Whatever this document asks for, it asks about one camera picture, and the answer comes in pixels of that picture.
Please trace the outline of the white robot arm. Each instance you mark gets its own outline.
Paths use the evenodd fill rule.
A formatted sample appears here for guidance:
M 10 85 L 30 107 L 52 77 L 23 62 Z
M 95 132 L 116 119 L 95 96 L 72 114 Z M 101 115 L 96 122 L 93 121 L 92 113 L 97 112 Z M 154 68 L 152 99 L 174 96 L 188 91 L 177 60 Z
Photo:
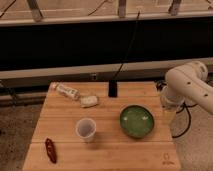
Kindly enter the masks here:
M 166 85 L 160 92 L 163 121 L 169 125 L 177 109 L 189 99 L 213 115 L 213 87 L 206 83 L 208 69 L 200 61 L 176 66 L 165 74 Z

